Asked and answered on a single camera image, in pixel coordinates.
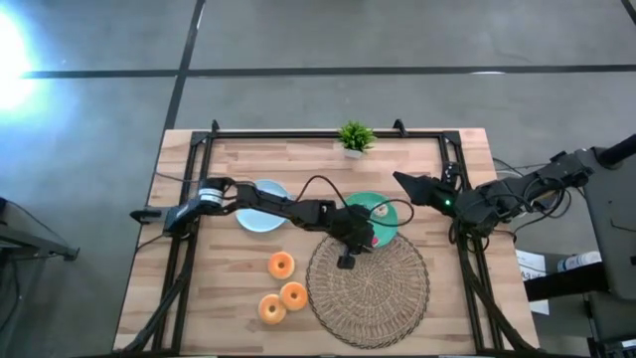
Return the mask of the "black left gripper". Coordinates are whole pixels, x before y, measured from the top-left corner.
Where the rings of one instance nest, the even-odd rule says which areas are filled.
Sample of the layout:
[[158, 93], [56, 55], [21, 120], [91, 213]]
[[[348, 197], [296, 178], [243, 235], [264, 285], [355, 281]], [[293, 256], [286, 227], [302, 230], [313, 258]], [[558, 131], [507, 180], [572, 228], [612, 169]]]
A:
[[355, 255], [370, 252], [375, 236], [370, 219], [371, 211], [358, 204], [335, 211], [331, 222], [331, 237], [345, 245], [344, 252], [337, 260], [338, 269], [353, 269]]

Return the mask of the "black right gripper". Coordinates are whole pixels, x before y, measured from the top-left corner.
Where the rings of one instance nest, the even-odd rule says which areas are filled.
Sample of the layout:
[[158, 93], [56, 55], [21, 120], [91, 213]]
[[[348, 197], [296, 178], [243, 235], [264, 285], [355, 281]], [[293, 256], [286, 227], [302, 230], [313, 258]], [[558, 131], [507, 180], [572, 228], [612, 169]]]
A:
[[411, 203], [425, 203], [442, 215], [455, 215], [455, 201], [459, 192], [449, 184], [437, 178], [428, 180], [428, 197], [426, 199], [426, 187], [423, 186], [427, 180], [426, 176], [411, 176], [395, 171], [394, 178], [401, 185], [403, 191], [408, 196]]

